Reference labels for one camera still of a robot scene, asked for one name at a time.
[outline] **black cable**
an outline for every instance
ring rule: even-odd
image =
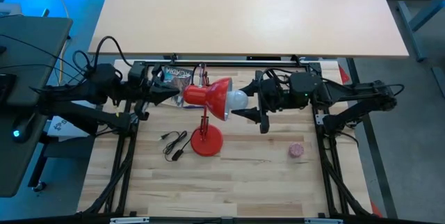
[[[42,51],[42,52],[44,52],[44,53],[46,53],[46,54],[49,54],[50,56],[52,56],[52,57],[54,57],[54,58],[56,58],[56,59],[58,59],[58,60],[60,60],[60,61],[62,61],[62,62],[64,62],[64,63],[66,63],[67,65],[69,65],[69,66],[72,67],[74,70],[76,70],[77,72],[80,73],[80,71],[77,70],[73,65],[71,65],[71,63],[69,63],[69,62],[63,60],[62,58],[59,58],[58,56],[55,56],[55,55],[51,54],[50,52],[48,52],[48,51],[46,51],[46,50],[44,50],[44,49],[41,49],[41,48],[36,47],[36,46],[34,46],[34,45],[32,45],[32,44],[29,44],[29,43],[27,43],[27,42],[24,42],[23,40],[19,40],[19,39],[17,39],[17,38],[14,38],[14,37],[11,37],[11,36],[8,36],[8,35],[0,34],[0,36],[9,38],[9,39],[11,39],[11,40],[18,41],[18,42],[23,43],[23,44],[25,44],[25,45],[28,45],[28,46],[30,46],[30,47],[32,47],[32,48],[35,48],[35,49],[37,49],[37,50],[40,50],[40,51]]]
[[[110,131],[101,131],[100,133],[98,133],[98,134],[95,134],[95,137],[99,137],[99,136],[101,136],[101,135],[104,135],[104,134],[109,134],[109,133],[114,133],[114,134],[116,134],[116,133],[117,133],[117,131],[116,131],[116,130],[110,130]]]
[[[6,17],[15,17],[15,16],[24,16],[24,15],[4,15],[4,16],[0,16],[0,19],[6,18]]]
[[[81,67],[81,66],[77,63],[77,61],[76,61],[77,54],[82,54],[82,56],[85,58],[85,60],[86,60],[86,65],[85,65],[84,67]],[[75,65],[77,68],[80,69],[80,71],[85,70],[85,67],[86,67],[86,68],[91,67],[90,59],[89,59],[88,56],[85,54],[85,52],[84,52],[84,51],[81,51],[81,50],[76,50],[76,51],[74,51],[74,53],[72,54],[72,62],[74,63],[74,65]]]
[[[105,130],[107,130],[107,129],[109,129],[109,128],[110,128],[110,126],[106,126],[106,128],[104,128],[104,129],[98,131],[98,132],[96,133],[96,136],[97,136],[98,134],[104,133]]]
[[[352,136],[352,135],[350,135],[350,134],[347,134],[347,133],[343,133],[342,131],[338,131],[337,133],[338,133],[338,134],[341,134],[341,135],[344,135],[344,136],[347,136],[347,137],[353,139],[353,140],[356,142],[357,147],[359,146],[359,141],[358,141],[354,136]]]
[[[161,139],[165,139],[165,138],[167,138],[167,137],[168,137],[170,134],[172,134],[172,133],[176,133],[176,134],[178,135],[178,137],[177,137],[174,141],[168,143],[168,144],[165,146],[165,148],[162,150],[162,153],[164,154],[164,158],[165,158],[165,160],[168,161],[168,162],[171,162],[171,161],[173,161],[173,160],[169,160],[169,159],[167,159],[167,155],[169,155],[169,154],[172,153],[172,151],[174,150],[176,144],[178,144],[179,142],[181,142],[182,140],[184,140],[185,137],[187,137],[187,131],[183,131],[182,133],[179,133],[178,131],[172,131],[172,132],[170,132],[170,133],[166,133],[166,134],[162,135],[162,136],[161,136]]]
[[[118,47],[118,50],[119,50],[120,58],[122,58],[122,60],[125,62],[125,64],[127,64],[130,67],[132,67],[133,65],[130,64],[127,61],[127,59],[125,58],[124,54],[122,53],[122,50],[121,50],[120,45],[117,42],[117,40],[113,36],[109,36],[108,35],[108,36],[103,37],[102,40],[100,40],[99,44],[97,45],[96,54],[95,54],[95,63],[94,63],[94,66],[93,66],[94,70],[96,70],[97,61],[99,60],[100,49],[101,49],[103,43],[105,42],[105,40],[108,40],[108,39],[111,39],[116,44],[116,47]]]
[[[62,71],[60,69],[58,69],[57,67],[52,67],[50,65],[46,65],[46,64],[21,64],[21,65],[9,65],[9,66],[3,66],[0,67],[0,69],[4,69],[4,68],[12,68],[12,67],[35,67],[35,66],[42,66],[42,67],[50,67],[50,68],[54,68],[55,70],[58,70],[60,72],[62,72],[63,74],[66,74],[67,76],[73,78],[73,76],[71,74],[68,74],[65,71]]]
[[[124,78],[124,75],[122,74],[121,71],[119,70],[115,70],[115,72],[117,72],[119,74],[119,79],[122,80],[122,78]]]
[[[403,85],[403,84],[389,84],[389,85],[387,85],[387,86],[389,86],[389,87],[392,87],[392,86],[399,86],[399,87],[400,87],[400,90],[399,90],[397,93],[395,93],[394,96],[397,96],[398,94],[400,94],[401,92],[403,92],[404,89],[405,89],[405,85]]]
[[[345,86],[345,85],[341,85],[340,83],[337,83],[337,82],[335,82],[333,80],[329,80],[329,79],[326,79],[326,78],[323,78],[323,77],[321,77],[321,79],[324,80],[324,81],[327,81],[329,83],[333,83],[335,85],[341,86],[342,88],[345,88],[345,89],[348,89],[348,90],[354,90],[355,89],[355,88],[350,88],[350,87]]]
[[[90,61],[90,63],[92,63],[92,62],[94,61],[94,59],[95,59],[95,57],[93,56],[92,59],[91,59],[91,61]],[[82,71],[83,71],[84,73],[86,72],[85,68],[87,67],[87,65],[88,65],[88,64],[85,64],[85,65],[83,66],[83,68],[81,68]],[[80,74],[82,74],[82,73],[78,73],[78,74],[76,74],[74,77],[77,78]],[[66,84],[70,84],[70,82],[73,81],[73,80],[74,80],[74,79],[71,78]]]
[[[194,80],[195,80],[195,71],[196,71],[196,68],[199,67],[201,64],[205,64],[205,63],[200,62],[200,63],[196,64],[195,67],[193,68],[193,71],[192,71],[192,82],[190,83],[190,85],[195,85],[195,82],[194,82]]]
[[[286,73],[289,73],[289,74],[292,74],[292,73],[293,73],[292,71],[283,70],[283,69],[281,69],[281,68],[266,68],[266,69],[261,73],[261,76],[260,76],[259,79],[258,79],[258,96],[260,97],[261,102],[263,102],[263,103],[266,105],[266,107],[267,107],[268,110],[271,110],[272,108],[270,107],[270,105],[269,105],[269,103],[266,101],[266,99],[264,98],[263,91],[261,90],[261,82],[263,81],[263,76],[264,76],[267,72],[269,72],[269,71],[271,71],[271,70],[277,70],[277,71],[286,72]]]

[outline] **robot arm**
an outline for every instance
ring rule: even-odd
[[[99,64],[95,69],[86,71],[77,85],[47,86],[39,90],[39,111],[45,115],[59,115],[89,134],[96,133],[99,122],[117,131],[129,131],[136,118],[148,119],[149,113],[145,109],[150,102],[158,105],[179,93],[177,88],[163,82],[159,64],[154,65],[151,80],[147,78],[149,68],[146,63],[135,62],[128,73],[128,80],[122,81],[122,73],[111,64]],[[115,106],[122,100],[135,102],[134,113],[106,113],[71,102],[86,100],[99,105],[108,98]]]
[[[323,125],[326,134],[341,131],[346,124],[360,122],[371,111],[389,111],[396,106],[396,98],[390,86],[381,81],[341,85],[309,72],[288,72],[286,79],[280,79],[275,69],[256,71],[255,79],[241,90],[248,96],[258,94],[258,108],[233,110],[232,113],[260,123],[260,132],[269,130],[267,112],[275,113],[284,109],[303,109],[309,103],[316,109],[328,109],[336,102],[359,100],[359,102],[338,115],[320,115],[317,124]]]

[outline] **cable plug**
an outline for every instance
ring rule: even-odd
[[[183,153],[184,153],[183,150],[177,150],[175,154],[172,156],[172,161],[177,161]]]
[[[161,137],[158,139],[158,141],[165,140],[165,138],[167,138],[167,136],[168,136],[169,134],[171,134],[171,133],[166,133],[166,134],[164,134],[164,135],[161,135]]]

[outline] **pink object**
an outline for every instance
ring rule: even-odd
[[[299,143],[292,143],[289,146],[289,155],[292,158],[300,157],[305,152],[304,147]]]

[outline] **light wood desk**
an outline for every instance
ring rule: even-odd
[[[122,61],[116,61],[115,66],[127,76],[129,67]],[[325,78],[341,82],[336,61],[325,61],[321,66]],[[230,76],[234,88],[241,88],[250,83],[257,68],[209,67],[207,70],[211,82]],[[250,99],[249,108],[256,104],[256,98]],[[346,107],[346,103],[338,103],[331,112],[339,113]],[[108,104],[104,110],[113,111],[113,107]],[[127,214],[137,211],[141,216],[315,217],[317,213],[327,213],[310,106],[304,110],[270,113],[267,134],[260,134],[259,125],[245,118],[231,115],[223,122],[210,115],[210,123],[224,134],[221,152],[214,157],[200,157],[188,145],[177,162],[167,162],[162,153],[173,137],[166,141],[158,139],[169,131],[186,130],[190,135],[199,125],[202,109],[160,105],[148,111],[148,121],[139,125]],[[96,139],[79,211],[88,208],[107,185],[117,142],[116,135]],[[302,157],[288,157],[292,142],[304,146]],[[344,182],[363,208],[371,211],[357,145],[343,136],[338,137],[337,142]],[[116,188],[114,206],[121,186]],[[340,209],[337,188],[334,185],[332,189]]]
[[[106,35],[126,54],[408,57],[386,0],[105,0],[89,52]]]

